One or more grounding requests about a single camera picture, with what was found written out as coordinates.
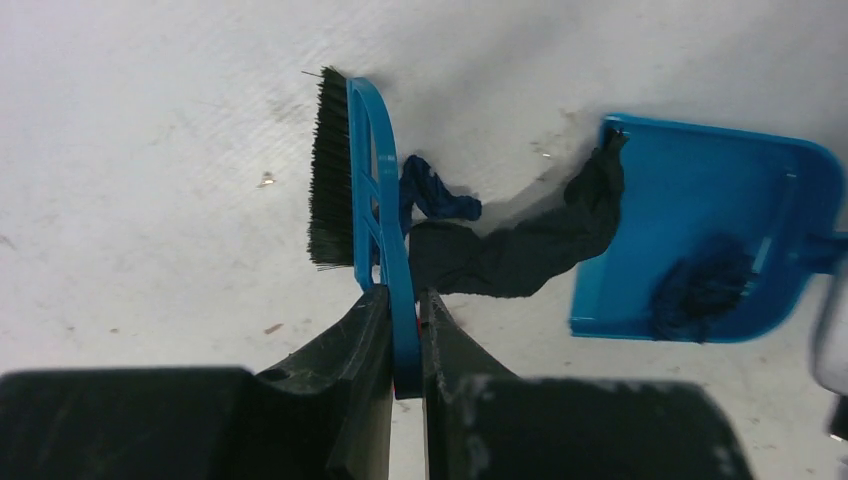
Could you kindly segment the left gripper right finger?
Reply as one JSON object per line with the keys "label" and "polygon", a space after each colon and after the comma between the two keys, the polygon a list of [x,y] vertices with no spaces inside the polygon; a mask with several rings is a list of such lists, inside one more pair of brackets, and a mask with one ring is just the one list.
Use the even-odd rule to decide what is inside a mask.
{"label": "left gripper right finger", "polygon": [[419,305],[426,475],[467,479],[465,437],[476,421],[476,397],[489,380],[516,374],[457,323],[436,291],[422,291]]}

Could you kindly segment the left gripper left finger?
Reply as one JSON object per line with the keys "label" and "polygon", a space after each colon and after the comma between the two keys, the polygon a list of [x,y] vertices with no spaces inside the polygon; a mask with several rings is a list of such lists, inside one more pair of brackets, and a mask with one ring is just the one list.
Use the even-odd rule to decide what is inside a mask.
{"label": "left gripper left finger", "polygon": [[363,293],[335,324],[256,376],[261,465],[273,479],[385,479],[392,414],[389,292]]}

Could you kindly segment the black paper scrap strip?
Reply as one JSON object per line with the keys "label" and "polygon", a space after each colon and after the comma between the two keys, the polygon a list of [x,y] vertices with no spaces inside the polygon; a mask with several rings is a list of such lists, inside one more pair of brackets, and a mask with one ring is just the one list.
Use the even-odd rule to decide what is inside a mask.
{"label": "black paper scrap strip", "polygon": [[426,221],[410,232],[417,290],[494,298],[529,297],[551,278],[604,253],[619,228],[628,141],[609,129],[563,190],[558,205],[481,237],[471,228]]}

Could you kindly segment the blue hand brush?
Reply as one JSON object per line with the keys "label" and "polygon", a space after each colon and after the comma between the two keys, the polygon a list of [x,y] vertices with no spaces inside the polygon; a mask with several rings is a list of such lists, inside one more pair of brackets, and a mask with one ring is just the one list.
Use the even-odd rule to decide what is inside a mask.
{"label": "blue hand brush", "polygon": [[387,288],[395,395],[418,398],[423,367],[400,221],[395,135],[378,88],[325,66],[310,162],[307,252],[320,269],[350,267],[362,290]]}

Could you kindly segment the dark blue paper scrap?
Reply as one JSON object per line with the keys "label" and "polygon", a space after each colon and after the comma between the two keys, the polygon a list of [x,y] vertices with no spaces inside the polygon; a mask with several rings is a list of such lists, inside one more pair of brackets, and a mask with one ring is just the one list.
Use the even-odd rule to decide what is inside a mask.
{"label": "dark blue paper scrap", "polygon": [[657,340],[703,344],[747,296],[758,274],[745,244],[728,235],[706,238],[662,277],[650,300]]}

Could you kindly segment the blue plastic dustpan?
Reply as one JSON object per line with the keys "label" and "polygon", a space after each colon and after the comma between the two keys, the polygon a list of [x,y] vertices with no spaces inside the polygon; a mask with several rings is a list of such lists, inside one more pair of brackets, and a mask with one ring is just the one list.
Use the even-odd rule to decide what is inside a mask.
{"label": "blue plastic dustpan", "polygon": [[750,341],[781,325],[809,278],[834,272],[847,252],[836,230],[846,171],[816,143],[623,113],[600,131],[627,139],[622,217],[608,249],[578,267],[576,337],[659,339],[652,301],[663,279],[710,241],[732,240],[751,260],[749,281],[704,341]]}

